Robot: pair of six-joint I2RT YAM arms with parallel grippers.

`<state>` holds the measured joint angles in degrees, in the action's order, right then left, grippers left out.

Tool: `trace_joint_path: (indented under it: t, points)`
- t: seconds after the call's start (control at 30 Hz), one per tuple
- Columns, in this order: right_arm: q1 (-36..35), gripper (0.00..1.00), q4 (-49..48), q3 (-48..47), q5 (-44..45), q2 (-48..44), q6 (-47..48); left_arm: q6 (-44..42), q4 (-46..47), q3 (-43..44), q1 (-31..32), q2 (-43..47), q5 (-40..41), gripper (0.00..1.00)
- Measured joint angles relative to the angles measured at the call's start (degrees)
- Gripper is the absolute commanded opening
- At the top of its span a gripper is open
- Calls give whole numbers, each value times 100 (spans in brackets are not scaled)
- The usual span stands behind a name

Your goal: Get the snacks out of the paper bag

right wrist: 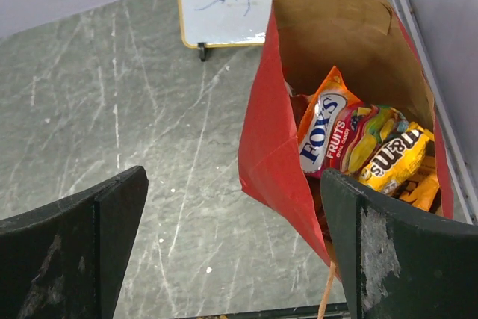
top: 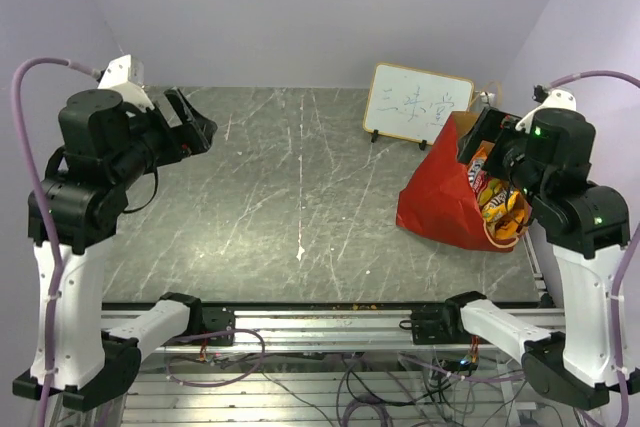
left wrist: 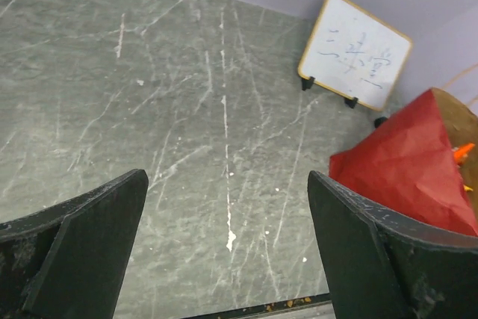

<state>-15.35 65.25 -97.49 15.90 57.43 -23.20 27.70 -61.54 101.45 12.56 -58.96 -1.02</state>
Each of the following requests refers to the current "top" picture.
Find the yellow m&m's packet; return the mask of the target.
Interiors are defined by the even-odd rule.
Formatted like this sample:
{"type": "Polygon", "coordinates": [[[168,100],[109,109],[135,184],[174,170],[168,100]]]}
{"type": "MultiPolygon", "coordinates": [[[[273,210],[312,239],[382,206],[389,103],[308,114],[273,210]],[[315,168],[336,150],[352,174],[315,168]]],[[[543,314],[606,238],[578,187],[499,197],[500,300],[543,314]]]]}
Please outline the yellow m&m's packet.
{"type": "Polygon", "coordinates": [[[496,242],[515,239],[528,221],[522,193],[499,179],[491,178],[477,201],[487,232],[496,242]]]}

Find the red paper bag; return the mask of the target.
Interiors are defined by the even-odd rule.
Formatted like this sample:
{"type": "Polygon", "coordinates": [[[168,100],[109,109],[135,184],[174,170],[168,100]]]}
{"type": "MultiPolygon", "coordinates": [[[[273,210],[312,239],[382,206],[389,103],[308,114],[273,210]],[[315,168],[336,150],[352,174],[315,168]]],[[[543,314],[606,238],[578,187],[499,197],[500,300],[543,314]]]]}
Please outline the red paper bag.
{"type": "Polygon", "coordinates": [[[429,240],[475,251],[510,252],[527,232],[517,225],[505,240],[492,237],[467,177],[457,161],[457,142],[478,115],[454,112],[444,124],[425,159],[400,192],[396,225],[429,240]]]}

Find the orange lay's chip bag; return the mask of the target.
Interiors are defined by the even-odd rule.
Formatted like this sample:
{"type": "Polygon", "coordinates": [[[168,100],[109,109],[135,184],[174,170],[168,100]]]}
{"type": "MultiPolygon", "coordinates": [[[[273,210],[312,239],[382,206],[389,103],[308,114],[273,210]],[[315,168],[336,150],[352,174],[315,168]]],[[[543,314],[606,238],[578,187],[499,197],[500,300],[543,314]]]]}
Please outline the orange lay's chip bag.
{"type": "Polygon", "coordinates": [[[469,185],[475,195],[485,190],[492,177],[484,169],[485,162],[488,159],[489,151],[486,147],[480,146],[472,156],[471,161],[467,165],[467,177],[469,185]]]}

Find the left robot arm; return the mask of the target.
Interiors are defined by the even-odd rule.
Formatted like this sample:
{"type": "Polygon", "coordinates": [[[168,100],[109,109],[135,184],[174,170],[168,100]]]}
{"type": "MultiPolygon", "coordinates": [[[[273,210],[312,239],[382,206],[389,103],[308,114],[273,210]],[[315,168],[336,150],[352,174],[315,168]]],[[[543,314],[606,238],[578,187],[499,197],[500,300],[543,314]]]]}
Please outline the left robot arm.
{"type": "Polygon", "coordinates": [[[203,334],[201,301],[180,293],[164,294],[136,320],[100,328],[105,263],[118,220],[130,212],[129,188],[207,152],[217,129],[180,90],[165,97],[178,125],[157,105],[139,108],[108,89],[76,93],[59,113],[63,143],[28,199],[40,332],[31,367],[14,380],[17,396],[60,395],[66,408],[87,412],[126,393],[158,347],[173,338],[192,344],[203,334]]]}

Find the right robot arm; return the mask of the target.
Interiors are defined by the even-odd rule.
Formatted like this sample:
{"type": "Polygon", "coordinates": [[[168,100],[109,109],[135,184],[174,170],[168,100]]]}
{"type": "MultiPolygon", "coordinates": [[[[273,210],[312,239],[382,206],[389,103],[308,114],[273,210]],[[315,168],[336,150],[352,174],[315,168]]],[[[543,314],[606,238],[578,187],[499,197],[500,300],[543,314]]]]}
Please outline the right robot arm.
{"type": "Polygon", "coordinates": [[[431,240],[470,250],[503,251],[508,241],[485,232],[469,180],[474,154],[485,169],[519,193],[525,218],[544,230],[561,275],[560,331],[527,323],[471,291],[410,318],[414,340],[464,343],[473,337],[518,361],[541,396],[581,410],[607,404],[611,392],[635,394],[639,370],[624,342],[621,277],[632,242],[629,209],[615,189],[590,181],[596,130],[561,108],[518,118],[495,108],[452,113],[423,163],[400,193],[396,222],[431,240]]]}

